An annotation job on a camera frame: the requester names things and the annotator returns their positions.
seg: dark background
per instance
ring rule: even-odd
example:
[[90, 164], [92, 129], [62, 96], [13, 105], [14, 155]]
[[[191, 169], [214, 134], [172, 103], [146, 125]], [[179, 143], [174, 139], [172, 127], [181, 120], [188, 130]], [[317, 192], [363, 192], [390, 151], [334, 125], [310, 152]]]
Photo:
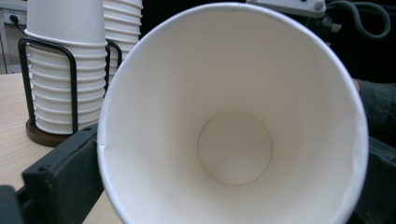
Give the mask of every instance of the dark background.
[[[178, 12], [215, 2], [245, 3], [246, 1], [146, 0], [142, 10], [141, 37]], [[370, 2], [378, 3], [388, 11], [392, 22], [390, 34], [381, 40], [369, 40], [356, 31], [349, 10], [341, 8], [328, 10], [327, 13], [332, 20], [343, 25], [340, 33], [331, 36], [331, 48], [353, 77], [379, 83], [396, 83], [396, 1]], [[382, 19], [373, 11], [363, 10], [361, 20], [368, 31], [375, 34], [382, 32]]]

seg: power strip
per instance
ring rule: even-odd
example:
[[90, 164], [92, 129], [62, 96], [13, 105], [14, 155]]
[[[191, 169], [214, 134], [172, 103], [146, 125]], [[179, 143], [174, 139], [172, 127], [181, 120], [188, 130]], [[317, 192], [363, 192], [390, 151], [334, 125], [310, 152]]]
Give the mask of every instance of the power strip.
[[326, 11], [324, 0], [247, 0], [247, 3], [309, 18], [321, 18]]
[[3, 14], [4, 14], [4, 23], [14, 24], [14, 22], [9, 18], [10, 16], [14, 15], [18, 17], [18, 25], [26, 25], [27, 22], [26, 11], [18, 11], [18, 10], [4, 8]]

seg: black plastic mount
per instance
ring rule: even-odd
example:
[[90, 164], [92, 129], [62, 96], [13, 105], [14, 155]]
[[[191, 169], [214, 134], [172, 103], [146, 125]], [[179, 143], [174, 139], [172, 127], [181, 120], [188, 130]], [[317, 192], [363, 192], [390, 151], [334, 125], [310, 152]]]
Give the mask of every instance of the black plastic mount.
[[23, 171], [17, 192], [0, 186], [0, 223], [82, 223], [104, 190], [96, 132], [97, 124], [78, 131]]

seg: white paper cup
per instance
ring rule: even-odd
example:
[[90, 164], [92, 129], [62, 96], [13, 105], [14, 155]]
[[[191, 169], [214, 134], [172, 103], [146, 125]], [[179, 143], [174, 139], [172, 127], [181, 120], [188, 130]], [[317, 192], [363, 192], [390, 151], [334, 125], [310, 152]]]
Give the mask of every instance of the white paper cup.
[[124, 32], [106, 30], [106, 38], [115, 42], [134, 42], [139, 41], [139, 35], [132, 35]]
[[[35, 94], [39, 94], [44, 97], [49, 97], [57, 100], [64, 100], [67, 102], [71, 101], [71, 90], [68, 89], [56, 89], [53, 87], [43, 86], [39, 83], [36, 83], [34, 79], [31, 79], [31, 83], [33, 83], [33, 90]], [[86, 100], [97, 97], [105, 96], [104, 86], [106, 85], [105, 80], [100, 80], [95, 82], [96, 86], [82, 89], [78, 86], [78, 100]]]
[[143, 9], [143, 4], [135, 1], [126, 0], [104, 0], [103, 7], [118, 8], [119, 10], [138, 12]]
[[[94, 108], [91, 111], [78, 111], [78, 122], [84, 122], [85, 120], [98, 119], [101, 111], [101, 106]], [[44, 119], [50, 119], [60, 122], [70, 122], [72, 121], [71, 112], [63, 112], [57, 110], [48, 110], [40, 105], [35, 105], [35, 114], [38, 117]]]
[[[36, 76], [41, 76], [48, 79], [53, 79], [54, 81], [70, 81], [70, 72], [68, 70], [52, 69], [39, 64], [31, 65], [29, 67], [30, 73]], [[84, 73], [78, 73], [77, 81], [93, 81], [99, 78], [105, 77], [105, 69], [87, 71]]]
[[[78, 123], [78, 129], [81, 130], [89, 125], [97, 123], [98, 119], [86, 120], [85, 122]], [[46, 133], [54, 133], [54, 134], [71, 134], [73, 133], [73, 125], [64, 122], [58, 122], [56, 120], [45, 119], [36, 116], [35, 126], [38, 129], [46, 132]]]
[[119, 8], [104, 6], [104, 10], [105, 17], [108, 16], [125, 21], [132, 21], [135, 23], [140, 23], [140, 20], [142, 18], [142, 13], [140, 9], [136, 9], [136, 11], [125, 11]]
[[119, 20], [117, 18], [106, 17], [105, 27], [110, 29], [118, 29], [129, 33], [139, 33], [141, 23], [139, 22], [129, 22]]
[[108, 88], [97, 141], [124, 223], [346, 223], [368, 161], [361, 99], [334, 52], [242, 3], [145, 35]]
[[[48, 90], [58, 90], [58, 91], [70, 91], [71, 90], [70, 79], [65, 80], [65, 81], [57, 81], [52, 78], [42, 77], [40, 75], [33, 73], [31, 81], [36, 86], [39, 85], [44, 88], [48, 87]], [[92, 88], [97, 88], [97, 87], [103, 87], [104, 84], [106, 84], [105, 77], [101, 77], [99, 79], [90, 80], [90, 81], [77, 81], [78, 91], [90, 90]]]
[[[40, 74], [46, 74], [55, 77], [70, 77], [70, 66], [53, 64], [53, 63], [43, 63], [28, 57], [31, 69], [37, 71]], [[91, 74], [96, 74], [97, 72], [102, 72], [105, 70], [106, 61], [101, 65], [95, 67], [77, 67], [78, 77], [91, 77]]]
[[[60, 66], [69, 66], [68, 58], [62, 53], [50, 52], [43, 49], [36, 49], [29, 47], [30, 53], [28, 57], [42, 63], [52, 63]], [[92, 68], [101, 66], [106, 62], [107, 54], [79, 56], [73, 55], [76, 60], [77, 68]]]
[[26, 34], [74, 44], [106, 42], [103, 4], [97, 0], [28, 1]]
[[[70, 100], [60, 100], [41, 95], [37, 93], [35, 89], [32, 90], [32, 94], [35, 96], [34, 103], [40, 105], [43, 108], [70, 113], [72, 111], [72, 104]], [[103, 96], [104, 95], [99, 94], [97, 97], [92, 97], [90, 99], [78, 99], [78, 111], [91, 110], [101, 106], [103, 102]]]
[[[70, 75], [68, 77], [55, 76], [56, 74], [53, 74], [53, 73], [50, 73], [50, 74], [40, 73], [33, 68], [30, 68], [29, 71], [30, 71], [30, 78], [33, 78], [33, 76], [36, 76], [36, 77], [42, 77], [45, 79], [50, 79], [55, 82], [70, 82]], [[105, 69], [103, 69], [103, 70], [101, 69], [101, 70], [95, 71], [93, 73], [87, 73], [87, 74], [85, 74], [86, 76], [82, 76], [81, 73], [79, 73], [78, 77], [77, 77], [77, 82], [90, 82], [90, 81], [96, 81], [101, 78], [105, 78], [106, 71], [105, 71]]]

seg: cup rim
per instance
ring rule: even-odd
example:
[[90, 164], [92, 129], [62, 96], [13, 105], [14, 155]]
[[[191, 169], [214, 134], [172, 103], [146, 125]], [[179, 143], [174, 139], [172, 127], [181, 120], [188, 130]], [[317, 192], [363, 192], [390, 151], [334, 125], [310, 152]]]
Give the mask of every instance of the cup rim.
[[118, 3], [122, 3], [122, 4], [125, 4], [125, 5], [132, 6], [132, 7], [136, 7], [138, 9], [143, 9], [143, 5], [139, 5], [139, 4], [136, 4], [136, 3], [128, 2], [128, 1], [125, 1], [125, 0], [111, 0], [109, 2], [118, 2]]
[[137, 18], [142, 18], [142, 14], [136, 14], [127, 10], [122, 10], [121, 8], [117, 8], [117, 7], [109, 7], [109, 6], [103, 6], [103, 9], [105, 10], [109, 10], [109, 11], [114, 11], [114, 12], [119, 12], [128, 16], [132, 16], [132, 17], [137, 17]]
[[121, 43], [125, 43], [125, 44], [135, 44], [135, 45], [137, 44], [137, 42], [139, 42], [139, 40], [131, 41], [131, 40], [126, 40], [126, 39], [111, 37], [111, 36], [108, 36], [107, 39], [115, 41], [116, 43], [121, 42]]
[[122, 33], [122, 34], [126, 34], [126, 35], [141, 35], [142, 34], [140, 32], [133, 32], [133, 31], [131, 32], [131, 31], [121, 30], [121, 29], [112, 28], [112, 27], [105, 27], [105, 32], [106, 31]]
[[[57, 70], [70, 70], [70, 66], [61, 66], [61, 65], [53, 64], [53, 63], [43, 63], [36, 59], [32, 59], [31, 57], [28, 57], [28, 61], [30, 63], [38, 64], [38, 65], [41, 65], [44, 67], [53, 68], [53, 69], [57, 69]], [[77, 71], [83, 71], [83, 72], [96, 71], [96, 70], [103, 69], [105, 67], [106, 67], [106, 62], [104, 62], [100, 66], [96, 66], [96, 67], [77, 67]]]
[[[47, 112], [47, 113], [52, 113], [52, 114], [57, 114], [57, 115], [70, 115], [70, 111], [51, 110], [51, 109], [48, 109], [48, 108], [46, 108], [46, 107], [44, 107], [44, 106], [38, 104], [37, 102], [35, 102], [35, 106], [38, 107], [40, 110], [43, 110], [43, 111], [45, 111], [45, 112]], [[101, 108], [102, 108], [102, 106], [99, 105], [99, 106], [94, 107], [94, 108], [91, 108], [91, 109], [79, 110], [79, 111], [78, 111], [78, 114], [79, 114], [79, 115], [89, 114], [89, 113], [91, 113], [91, 112], [100, 110]]]
[[[65, 57], [66, 58], [67, 57], [66, 55], [64, 55], [62, 53], [57, 53], [55, 51], [43, 50], [43, 49], [39, 49], [39, 48], [32, 47], [32, 46], [29, 47], [29, 50], [35, 51], [35, 52], [41, 53], [41, 54], [46, 54], [46, 55], [49, 55], [51, 57], [58, 57], [58, 58], [61, 58], [61, 57], [62, 58]], [[107, 56], [106, 50], [104, 50], [103, 54], [94, 54], [94, 55], [76, 55], [76, 54], [73, 54], [73, 57], [75, 59], [82, 59], [82, 60], [86, 60], [86, 59], [102, 59], [102, 58], [105, 58], [106, 56]]]
[[[42, 94], [37, 94], [37, 92], [35, 91], [35, 89], [32, 89], [32, 93], [35, 95], [35, 97], [38, 96], [38, 98], [40, 98], [41, 100], [44, 101], [50, 101], [50, 102], [55, 102], [58, 104], [71, 104], [71, 100], [65, 100], [65, 99], [57, 99], [57, 98], [52, 98], [52, 97], [48, 97], [48, 96], [44, 96]], [[94, 96], [88, 99], [77, 99], [78, 103], [88, 103], [88, 102], [93, 102], [93, 101], [97, 101], [101, 98], [104, 98], [105, 95], [100, 95], [100, 96]]]
[[[53, 91], [53, 92], [58, 92], [58, 93], [69, 93], [71, 90], [63, 90], [63, 89], [55, 89], [53, 87], [47, 87], [41, 84], [37, 84], [34, 79], [30, 79], [30, 81], [33, 83], [34, 88], [38, 87], [39, 89], [42, 89], [44, 91]], [[101, 90], [104, 86], [106, 85], [106, 81], [103, 79], [103, 83], [100, 86], [97, 87], [91, 87], [91, 88], [86, 88], [82, 90], [77, 90], [77, 93], [86, 93], [86, 92], [93, 92], [93, 91], [99, 91]]]
[[[55, 80], [55, 81], [70, 81], [70, 77], [56, 77], [56, 76], [48, 76], [46, 74], [42, 74], [40, 72], [35, 71], [35, 69], [30, 68], [30, 73], [32, 73], [32, 75], [34, 76], [38, 76], [38, 77], [42, 77], [42, 78], [46, 78], [46, 79], [51, 79], [51, 80]], [[77, 82], [82, 81], [95, 81], [101, 78], [104, 78], [106, 76], [106, 71], [103, 71], [103, 75], [101, 76], [97, 76], [97, 77], [77, 77]]]
[[104, 16], [104, 18], [105, 18], [105, 21], [118, 21], [118, 22], [126, 23], [126, 24], [133, 25], [133, 26], [138, 26], [138, 27], [140, 27], [142, 25], [142, 22], [128, 21], [128, 20], [124, 20], [124, 19], [120, 19], [120, 18], [116, 18], [116, 17], [112, 17], [112, 16]]
[[73, 46], [73, 47], [100, 48], [100, 47], [105, 47], [107, 45], [106, 37], [105, 37], [105, 42], [93, 44], [93, 43], [83, 43], [83, 42], [60, 40], [60, 39], [55, 39], [55, 38], [51, 38], [51, 37], [47, 37], [47, 36], [43, 36], [43, 35], [37, 35], [37, 34], [34, 34], [30, 31], [28, 31], [28, 29], [25, 29], [24, 33], [30, 37], [47, 40], [47, 41], [54, 42], [57, 44], [69, 45], [69, 46]]
[[[42, 120], [46, 121], [47, 123], [51, 123], [51, 124], [60, 124], [60, 125], [71, 125], [71, 124], [73, 124], [73, 122], [71, 120], [70, 121], [61, 121], [61, 120], [46, 119], [46, 118], [43, 118], [40, 115], [37, 115], [37, 113], [35, 113], [35, 116], [38, 119], [42, 119]], [[96, 118], [96, 119], [78, 120], [78, 125], [79, 124], [86, 124], [86, 123], [94, 122], [97, 119], [99, 119], [99, 117]]]

